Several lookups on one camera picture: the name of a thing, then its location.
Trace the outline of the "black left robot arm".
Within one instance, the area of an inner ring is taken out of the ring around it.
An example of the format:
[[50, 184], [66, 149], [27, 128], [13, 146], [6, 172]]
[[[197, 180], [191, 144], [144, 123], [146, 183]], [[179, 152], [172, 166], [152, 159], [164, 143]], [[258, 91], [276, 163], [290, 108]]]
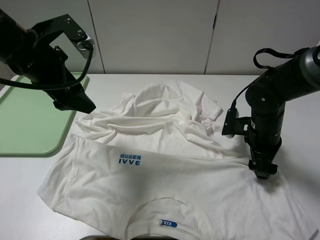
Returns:
[[[50, 44], [65, 34], [86, 59], [81, 75], [75, 78], [65, 66], [68, 59], [59, 47]], [[0, 12], [0, 61], [30, 83], [1, 79], [2, 85], [46, 92], [60, 111], [89, 114], [95, 108], [81, 84], [89, 70], [94, 40], [68, 15], [61, 15], [24, 29], [4, 11]]]

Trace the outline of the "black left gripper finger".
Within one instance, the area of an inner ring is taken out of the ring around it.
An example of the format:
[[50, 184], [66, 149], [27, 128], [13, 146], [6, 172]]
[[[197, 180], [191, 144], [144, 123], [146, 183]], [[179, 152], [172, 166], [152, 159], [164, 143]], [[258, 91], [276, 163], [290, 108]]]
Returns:
[[56, 109], [58, 109], [60, 111], [73, 111], [74, 110], [74, 107], [68, 101], [59, 102], [57, 100], [54, 100], [53, 105]]
[[63, 104], [64, 111], [70, 110], [90, 114], [95, 109], [96, 105], [85, 92], [71, 94]]

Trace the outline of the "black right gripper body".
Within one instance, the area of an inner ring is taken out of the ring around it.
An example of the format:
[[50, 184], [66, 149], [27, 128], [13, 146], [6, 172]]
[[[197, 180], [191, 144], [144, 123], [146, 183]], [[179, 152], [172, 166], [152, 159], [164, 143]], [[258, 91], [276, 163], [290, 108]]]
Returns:
[[278, 152], [282, 139], [280, 132], [275, 134], [257, 134], [249, 130], [244, 137], [244, 141], [249, 145], [251, 160], [257, 163], [273, 162]]

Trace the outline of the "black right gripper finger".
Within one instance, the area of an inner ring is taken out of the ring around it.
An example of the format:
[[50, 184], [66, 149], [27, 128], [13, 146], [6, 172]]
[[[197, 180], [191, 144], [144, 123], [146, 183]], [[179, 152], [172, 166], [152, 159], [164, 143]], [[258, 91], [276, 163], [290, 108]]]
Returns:
[[252, 159], [250, 159], [249, 162], [248, 162], [248, 168], [251, 171], [255, 171], [257, 169], [256, 162], [254, 162]]
[[255, 167], [255, 175], [259, 179], [267, 179], [269, 176], [275, 175], [278, 166], [271, 162], [258, 162]]

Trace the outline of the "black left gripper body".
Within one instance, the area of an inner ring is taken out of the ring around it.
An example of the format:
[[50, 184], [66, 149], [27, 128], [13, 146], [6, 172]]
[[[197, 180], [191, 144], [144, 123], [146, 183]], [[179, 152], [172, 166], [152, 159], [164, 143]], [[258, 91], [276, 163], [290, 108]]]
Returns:
[[24, 75], [33, 85], [39, 85], [42, 88], [66, 85], [76, 81], [65, 66], [67, 59], [68, 56], [58, 46], [53, 48], [46, 45], [36, 48], [30, 56], [30, 62]]

